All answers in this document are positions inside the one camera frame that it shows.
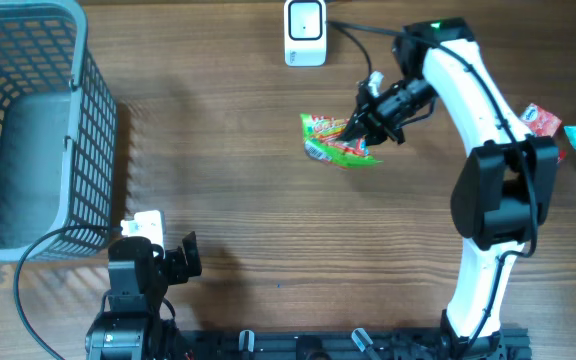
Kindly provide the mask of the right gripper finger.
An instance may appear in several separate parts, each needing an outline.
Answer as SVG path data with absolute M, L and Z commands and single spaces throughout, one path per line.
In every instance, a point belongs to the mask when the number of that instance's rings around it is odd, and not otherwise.
M 365 143 L 367 146 L 376 146 L 380 145 L 387 140 L 391 140 L 398 145 L 401 145 L 405 142 L 405 136 L 402 128 L 396 129 L 375 129 L 370 130 L 368 134 L 365 136 Z
M 364 137 L 368 133 L 365 125 L 358 117 L 351 118 L 341 134 L 338 137 L 339 141 L 351 142 Z

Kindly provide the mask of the green Haribo candy bag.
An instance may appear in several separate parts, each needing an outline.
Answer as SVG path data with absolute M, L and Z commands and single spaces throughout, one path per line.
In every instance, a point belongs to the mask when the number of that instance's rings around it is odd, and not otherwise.
M 341 141 L 348 119 L 302 113 L 302 137 L 306 155 L 344 169 L 369 167 L 381 161 L 370 154 L 363 137 Z

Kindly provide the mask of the red white candy packet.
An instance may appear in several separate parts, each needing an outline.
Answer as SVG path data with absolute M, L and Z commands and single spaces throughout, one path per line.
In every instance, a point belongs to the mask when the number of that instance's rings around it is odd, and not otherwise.
M 519 119 L 536 136 L 554 136 L 562 121 L 542 107 L 531 103 L 526 107 Z

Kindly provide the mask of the grey plastic shopping basket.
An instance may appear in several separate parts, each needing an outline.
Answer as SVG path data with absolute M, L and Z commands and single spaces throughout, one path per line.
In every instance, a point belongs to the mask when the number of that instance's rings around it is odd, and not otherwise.
M 107 243 L 118 109 L 74 1 L 0 1 L 0 262 Z

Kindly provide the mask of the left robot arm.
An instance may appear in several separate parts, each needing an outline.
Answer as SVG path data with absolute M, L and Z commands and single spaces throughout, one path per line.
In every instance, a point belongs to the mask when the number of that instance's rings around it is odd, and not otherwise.
M 142 236 L 115 242 L 108 251 L 110 289 L 90 326 L 85 349 L 89 359 L 193 359 L 195 354 L 174 318 L 160 315 L 171 285 L 202 273 L 196 234 L 173 250 Z

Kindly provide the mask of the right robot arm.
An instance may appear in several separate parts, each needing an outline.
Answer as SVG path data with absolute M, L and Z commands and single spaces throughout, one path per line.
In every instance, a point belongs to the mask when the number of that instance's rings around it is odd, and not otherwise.
M 536 251 L 558 147 L 510 109 L 465 20 L 410 24 L 392 40 L 402 79 L 387 90 L 376 75 L 362 81 L 341 139 L 403 142 L 407 125 L 430 117 L 436 102 L 444 104 L 467 155 L 450 198 L 463 239 L 461 263 L 438 326 L 396 329 L 383 349 L 362 329 L 353 340 L 372 359 L 528 359 L 527 330 L 503 325 L 500 308 L 513 264 Z

